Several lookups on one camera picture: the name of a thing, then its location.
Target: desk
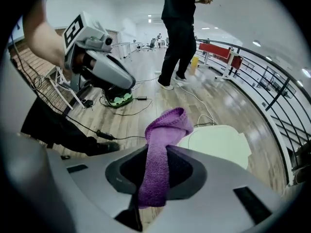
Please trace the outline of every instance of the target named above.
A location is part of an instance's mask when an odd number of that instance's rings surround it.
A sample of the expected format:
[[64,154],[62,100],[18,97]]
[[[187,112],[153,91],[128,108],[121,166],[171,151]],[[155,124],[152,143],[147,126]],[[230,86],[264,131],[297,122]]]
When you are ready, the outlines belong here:
[[[118,43],[118,44],[112,44],[111,47],[113,47],[113,48],[119,47],[120,54],[123,55],[123,56],[120,56],[121,59],[122,59],[123,57],[128,56],[129,59],[132,61],[132,57],[131,57],[131,47],[130,47],[131,44],[134,44],[134,43],[131,43],[131,42],[121,42],[121,43]],[[123,47],[123,46],[125,46],[125,51],[126,51],[126,53],[124,53],[123,48],[120,49],[120,47]]]
[[222,78],[223,80],[230,80],[231,77],[229,74],[231,73],[232,69],[235,68],[236,71],[238,71],[244,58],[234,51],[218,47],[213,44],[200,43],[199,50],[207,52],[203,66],[207,66],[209,53],[220,56],[220,60],[227,64],[224,74],[222,76],[215,76],[215,79]]
[[165,46],[165,41],[164,40],[157,40],[156,41],[156,48],[161,48],[161,47],[164,47],[164,46]]
[[142,48],[142,47],[143,47],[143,46],[142,46],[142,42],[135,42],[135,43],[133,42],[133,43],[131,43],[131,45],[138,45],[138,46],[140,46],[140,49],[138,49],[137,46],[135,46],[137,52],[139,52],[139,51],[145,51],[145,50]]

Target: office chair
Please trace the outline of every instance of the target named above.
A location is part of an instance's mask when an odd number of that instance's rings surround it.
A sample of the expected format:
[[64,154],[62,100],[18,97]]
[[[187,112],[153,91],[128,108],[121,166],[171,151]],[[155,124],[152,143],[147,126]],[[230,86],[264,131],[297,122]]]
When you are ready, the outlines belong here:
[[147,51],[151,50],[151,51],[155,51],[154,47],[155,47],[155,43],[156,43],[156,39],[153,38],[150,42],[150,45],[147,45],[148,47],[150,47]]

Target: power adapter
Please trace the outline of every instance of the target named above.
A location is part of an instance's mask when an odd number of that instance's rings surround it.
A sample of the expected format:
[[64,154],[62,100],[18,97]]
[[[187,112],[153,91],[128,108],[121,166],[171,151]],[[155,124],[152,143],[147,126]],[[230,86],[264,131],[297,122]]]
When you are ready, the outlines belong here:
[[139,101],[142,101],[142,100],[147,100],[147,97],[146,96],[139,96],[136,99]]
[[112,134],[109,134],[109,133],[106,133],[106,132],[101,132],[100,130],[96,131],[96,135],[98,137],[100,137],[100,138],[107,139],[107,140],[110,140],[110,141],[116,139]]

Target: black cable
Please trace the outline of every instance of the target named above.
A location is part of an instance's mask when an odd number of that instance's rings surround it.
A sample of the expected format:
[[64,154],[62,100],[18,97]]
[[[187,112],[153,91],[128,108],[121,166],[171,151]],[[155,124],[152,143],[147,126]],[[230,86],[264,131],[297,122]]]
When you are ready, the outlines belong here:
[[[39,90],[37,90],[37,92],[39,92],[42,96],[44,96],[45,99],[51,104],[51,106],[52,106],[53,108],[55,108],[55,109],[58,110],[59,112],[63,113],[60,109],[56,108],[56,107],[52,104],[52,102],[47,98],[47,96],[45,96],[45,95],[44,95],[42,92],[40,92]],[[72,121],[78,123],[78,124],[81,125],[82,127],[84,127],[84,128],[86,128],[86,129],[88,129],[88,130],[90,130],[90,131],[96,133],[96,131],[94,131],[94,130],[88,128],[87,126],[84,126],[83,124],[81,124],[81,123],[78,122],[77,120],[72,119],[70,116],[68,116],[68,115],[63,115],[63,114],[60,114],[60,115],[62,115],[62,116],[64,116],[64,117],[68,117],[70,120],[72,120]]]
[[145,108],[143,108],[141,111],[138,111],[138,112],[136,112],[136,113],[134,113],[134,114],[119,114],[119,113],[114,113],[114,112],[109,108],[110,106],[108,106],[108,105],[106,105],[106,104],[103,104],[103,103],[101,102],[101,98],[103,98],[103,97],[100,97],[100,98],[99,98],[99,103],[101,103],[101,105],[107,107],[107,108],[110,110],[110,112],[111,112],[112,114],[118,115],[118,116],[134,116],[134,115],[137,115],[137,114],[139,114],[140,112],[142,112],[142,111],[144,111],[145,109],[147,109],[147,108],[150,106],[150,104],[153,102],[152,99],[146,99],[146,100],[151,100],[151,101],[150,101],[150,103],[148,104],[148,106],[145,107]]
[[[46,99],[56,110],[58,110],[58,111],[60,111],[60,112],[62,113],[62,111],[61,111],[60,109],[56,108],[56,107],[52,104],[52,102],[51,102],[42,92],[40,92],[40,91],[38,91],[38,92],[39,92],[42,96],[44,96],[45,99]],[[94,130],[88,128],[87,126],[81,124],[81,123],[78,122],[77,120],[72,119],[72,118],[71,118],[70,116],[68,116],[68,115],[63,115],[63,114],[61,114],[61,115],[64,116],[64,117],[68,117],[70,120],[72,120],[72,121],[78,123],[79,125],[81,125],[82,127],[86,128],[86,129],[92,131],[92,132],[95,133],[97,136],[99,136],[99,134],[102,133],[101,131],[96,132],[96,131],[94,131]],[[128,137],[125,137],[125,138],[115,138],[115,137],[112,136],[112,135],[110,135],[110,136],[112,137],[111,140],[125,140],[125,139],[133,138],[133,137],[136,137],[136,138],[145,138],[145,137],[143,137],[143,136],[128,136]]]
[[125,139],[128,139],[128,138],[132,138],[132,137],[135,137],[135,138],[144,138],[143,136],[129,136],[129,137],[126,137],[126,138],[115,138],[115,140],[125,140]]
[[[58,109],[57,107],[55,107],[55,106],[52,104],[52,102],[47,98],[47,96],[45,96],[41,91],[38,90],[38,89],[40,88],[40,86],[42,85],[41,76],[38,74],[38,72],[37,72],[32,66],[30,66],[30,64],[28,64],[28,63],[24,60],[24,61],[26,62],[26,64],[29,66],[29,68],[30,68],[31,70],[33,70],[33,71],[36,73],[36,75],[37,75],[33,80],[31,79],[31,77],[30,77],[29,74],[26,72],[26,70],[25,70],[25,68],[24,68],[24,66],[23,66],[23,63],[22,63],[22,61],[21,61],[19,52],[18,52],[18,50],[17,50],[17,48],[16,48],[15,42],[13,41],[12,35],[11,35],[11,39],[12,39],[12,43],[13,43],[13,47],[14,47],[15,53],[16,53],[18,59],[19,59],[21,68],[23,69],[24,73],[27,75],[27,77],[28,77],[29,80],[30,80],[29,82],[30,82],[30,86],[32,86],[32,87],[31,87],[32,90],[34,90],[34,92],[35,92],[37,95],[38,95],[38,93],[40,93],[40,94],[51,104],[51,106],[52,106],[53,108],[55,108],[56,110],[58,110],[58,111],[61,113],[61,114],[60,114],[61,116],[68,117],[70,120],[76,122],[77,124],[79,124],[79,125],[81,125],[82,127],[84,127],[84,128],[86,128],[86,129],[92,131],[92,132],[95,133],[97,136],[99,136],[99,134],[102,133],[101,131],[96,132],[96,131],[94,131],[94,130],[88,128],[87,126],[83,125],[82,123],[78,122],[77,120],[71,118],[70,116],[64,115],[63,112],[62,112],[60,109]],[[35,80],[36,80],[36,79],[39,79],[39,86],[38,86],[38,87],[36,87],[36,85],[35,85]],[[131,138],[131,137],[144,138],[144,137],[141,137],[141,136],[129,136],[129,137],[120,138],[120,139],[115,138],[114,136],[111,136],[111,137],[112,137],[113,139],[116,139],[116,140],[123,140],[123,139]]]

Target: cable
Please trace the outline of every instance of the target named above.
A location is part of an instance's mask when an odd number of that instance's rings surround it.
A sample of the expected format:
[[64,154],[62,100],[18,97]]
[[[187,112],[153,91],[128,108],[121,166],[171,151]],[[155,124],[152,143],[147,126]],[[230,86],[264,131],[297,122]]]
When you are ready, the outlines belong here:
[[[42,96],[44,96],[45,99],[51,104],[51,106],[52,106],[53,108],[55,108],[55,109],[58,110],[59,112],[63,113],[60,109],[56,108],[56,107],[52,104],[52,102],[47,98],[47,96],[45,96],[45,95],[44,95],[42,92],[40,92],[39,90],[37,90],[37,92],[39,92]],[[70,116],[68,116],[68,115],[63,115],[63,114],[60,114],[60,115],[62,115],[62,116],[64,116],[64,117],[68,117],[70,120],[72,120],[72,121],[78,123],[78,124],[81,125],[82,127],[84,127],[84,128],[86,128],[86,129],[88,129],[88,130],[90,130],[90,131],[96,133],[96,131],[94,131],[94,130],[88,128],[87,126],[84,126],[82,123],[78,122],[78,121],[75,120],[75,119],[72,119]]]
[[189,138],[188,138],[188,149],[190,149],[190,147],[189,147],[189,144],[190,144],[190,138],[195,134],[195,133],[197,133],[197,131],[196,132],[193,132],[190,136],[189,136]]
[[132,137],[135,137],[135,138],[144,138],[144,139],[145,139],[145,137],[143,137],[143,136],[128,136],[128,137],[126,137],[126,138],[115,138],[115,140],[125,140],[125,139],[132,138]]
[[185,92],[187,92],[187,93],[193,95],[199,102],[201,102],[201,103],[205,106],[207,112],[210,114],[211,117],[209,117],[209,116],[207,116],[207,115],[205,115],[205,114],[201,114],[201,115],[199,116],[197,125],[199,125],[199,121],[200,121],[201,116],[206,116],[206,117],[208,117],[209,119],[211,119],[211,120],[213,121],[213,125],[218,124],[218,123],[214,120],[213,115],[211,114],[211,112],[209,112],[209,110],[208,110],[206,104],[205,104],[203,101],[199,100],[198,97],[197,97],[196,95],[194,95],[193,93],[191,93],[191,92],[189,92],[189,91],[186,91],[186,90],[185,90],[184,88],[182,88],[175,80],[174,80],[174,82],[179,86],[180,89],[182,89],[183,91],[185,91]]
[[300,170],[302,170],[302,169],[304,169],[304,168],[306,168],[306,167],[308,167],[308,166],[310,166],[311,164],[306,164],[306,165],[304,165],[303,167],[301,167],[301,168],[299,168],[298,170],[296,170],[297,172],[295,173],[295,182],[296,182],[296,184],[301,184],[301,183],[303,183],[303,182],[298,182],[297,181],[297,176],[298,176],[298,173],[300,172]]
[[[81,125],[82,127],[86,128],[86,129],[92,131],[93,133],[95,133],[95,134],[96,134],[97,136],[99,136],[99,137],[101,137],[101,135],[105,135],[105,136],[109,136],[110,139],[112,139],[112,140],[123,140],[123,139],[127,139],[127,138],[132,138],[132,137],[144,138],[144,137],[142,137],[142,136],[129,136],[129,137],[120,138],[120,139],[119,139],[119,138],[115,138],[114,136],[112,136],[112,135],[110,135],[110,134],[107,134],[107,133],[103,133],[103,132],[101,132],[100,130],[94,131],[94,130],[90,129],[89,127],[83,125],[82,123],[78,122],[77,120],[71,118],[70,116],[62,114],[63,112],[62,112],[60,109],[58,109],[57,107],[55,107],[55,106],[52,104],[52,102],[47,98],[47,96],[45,96],[45,95],[44,95],[41,91],[39,91],[38,89],[39,89],[39,88],[41,87],[41,85],[42,85],[42,78],[49,79],[49,80],[51,80],[51,81],[53,81],[53,82],[59,84],[60,86],[62,86],[64,89],[68,89],[68,88],[67,88],[67,87],[64,87],[62,84],[60,84],[60,83],[58,83],[58,82],[56,82],[56,81],[54,81],[54,80],[52,80],[52,79],[50,79],[50,78],[48,78],[48,77],[46,77],[46,76],[39,75],[38,72],[37,72],[27,61],[25,61],[25,60],[23,59],[23,61],[29,66],[29,68],[30,68],[31,70],[33,70],[33,71],[36,73],[36,75],[37,75],[37,76],[32,80],[31,77],[29,76],[29,74],[26,72],[24,66],[23,66],[23,63],[22,63],[22,61],[21,61],[21,56],[20,56],[20,54],[19,54],[19,52],[18,52],[18,50],[17,50],[17,47],[16,47],[16,45],[15,45],[15,42],[14,42],[14,40],[13,40],[12,35],[11,35],[11,39],[12,39],[12,42],[13,42],[13,47],[14,47],[15,53],[16,53],[18,59],[19,59],[21,68],[22,68],[22,70],[24,71],[24,73],[27,75],[27,77],[28,77],[29,80],[30,80],[30,87],[31,87],[31,89],[34,90],[34,91],[36,92],[37,95],[38,95],[38,93],[40,93],[40,94],[51,104],[51,106],[52,106],[53,108],[55,108],[56,110],[58,110],[58,111],[61,113],[61,114],[60,114],[61,116],[68,117],[70,120],[76,122],[77,124]],[[36,85],[35,85],[35,80],[36,80],[36,79],[39,79],[39,86],[36,86]]]
[[199,126],[199,125],[207,125],[207,124],[213,124],[212,122],[207,122],[207,123],[198,123],[194,125],[194,127]]
[[141,81],[137,81],[136,83],[142,83],[142,82],[147,82],[147,81],[151,81],[151,80],[155,80],[157,79],[158,77],[155,77],[153,79],[149,79],[149,80],[141,80]]
[[151,101],[150,101],[150,103],[148,104],[148,106],[145,107],[145,108],[143,108],[142,110],[140,110],[140,111],[138,111],[138,112],[136,112],[136,113],[134,113],[134,114],[119,114],[119,113],[114,113],[114,112],[109,108],[109,107],[110,107],[109,105],[103,104],[103,103],[101,102],[101,98],[105,98],[105,97],[101,96],[101,97],[99,98],[99,103],[101,103],[101,105],[107,107],[107,108],[110,110],[110,112],[111,112],[112,114],[118,115],[118,116],[134,116],[134,115],[137,115],[137,114],[139,114],[140,112],[142,112],[142,111],[144,111],[145,109],[147,109],[147,108],[150,106],[150,104],[153,102],[152,99],[146,99],[146,100],[151,100]]
[[[65,89],[65,90],[71,90],[70,88],[68,88],[68,87],[66,87],[66,86],[63,86],[62,84],[58,83],[57,81],[55,81],[55,80],[53,80],[53,79],[51,79],[51,78],[49,78],[49,77],[46,77],[46,76],[43,76],[43,75],[39,75],[39,73],[37,72],[37,70],[35,70],[25,59],[23,59],[23,58],[20,56],[20,54],[19,54],[19,52],[18,52],[18,50],[17,50],[17,47],[16,47],[16,45],[15,45],[15,42],[14,42],[14,40],[13,40],[13,36],[12,36],[12,35],[11,35],[11,39],[12,39],[14,51],[15,51],[17,57],[18,57],[18,60],[19,60],[20,65],[21,65],[21,68],[22,68],[22,70],[24,71],[24,73],[27,75],[28,79],[30,80],[30,88],[31,88],[32,90],[36,91],[36,90],[40,89],[40,87],[41,87],[42,84],[43,84],[42,78],[43,78],[43,79],[48,79],[48,80],[50,80],[50,81],[52,81],[52,82],[58,84],[59,86],[61,86],[61,87],[62,87],[63,89]],[[25,70],[25,68],[24,68],[24,66],[23,66],[22,60],[29,66],[29,68],[30,68],[32,71],[35,72],[36,76],[35,76],[35,78],[34,78],[33,80],[31,79],[30,75],[26,72],[26,70]]]

